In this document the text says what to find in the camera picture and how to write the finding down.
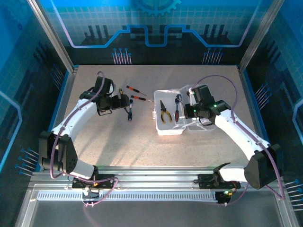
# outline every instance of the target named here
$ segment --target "table surface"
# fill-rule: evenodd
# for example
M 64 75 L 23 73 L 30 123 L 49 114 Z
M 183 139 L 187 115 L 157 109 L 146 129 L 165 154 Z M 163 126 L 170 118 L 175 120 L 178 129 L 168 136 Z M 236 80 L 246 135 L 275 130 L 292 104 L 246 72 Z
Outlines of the table surface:
M 76 105 L 79 96 L 94 86 L 98 71 L 112 79 L 127 95 L 137 93 L 126 88 L 132 86 L 153 99 L 155 90 L 181 88 L 195 84 L 207 75 L 224 75 L 239 90 L 236 114 L 253 131 L 254 126 L 236 66 L 199 65 L 80 65 L 65 116 Z M 223 99 L 230 106 L 235 99 L 232 85 L 221 78 L 204 80 L 215 100 Z M 221 129 L 181 135 L 159 136 L 152 119 L 154 103 L 134 100 L 133 121 L 127 120 L 124 109 L 111 115 L 93 116 L 78 134 L 74 146 L 78 157 L 97 166 L 218 166 L 231 162 L 245 166 L 247 159 L 240 148 Z

